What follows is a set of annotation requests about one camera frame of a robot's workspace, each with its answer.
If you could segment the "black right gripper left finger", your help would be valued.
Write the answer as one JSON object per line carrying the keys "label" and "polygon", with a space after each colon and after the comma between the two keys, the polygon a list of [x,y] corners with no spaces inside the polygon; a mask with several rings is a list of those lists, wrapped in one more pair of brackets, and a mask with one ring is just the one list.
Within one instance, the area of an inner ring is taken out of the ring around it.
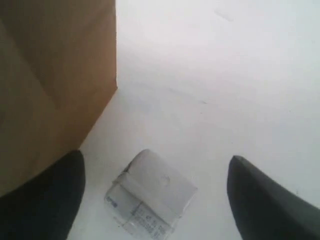
{"label": "black right gripper left finger", "polygon": [[86,185],[80,150],[0,198],[2,240],[65,240],[78,214]]}

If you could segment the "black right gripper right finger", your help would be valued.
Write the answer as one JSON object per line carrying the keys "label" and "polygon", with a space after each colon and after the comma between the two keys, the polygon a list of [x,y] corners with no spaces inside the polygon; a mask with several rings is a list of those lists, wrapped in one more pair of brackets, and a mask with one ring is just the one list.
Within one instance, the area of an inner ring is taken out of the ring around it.
{"label": "black right gripper right finger", "polygon": [[243,240],[318,240],[320,210],[242,156],[229,162],[227,196]]}

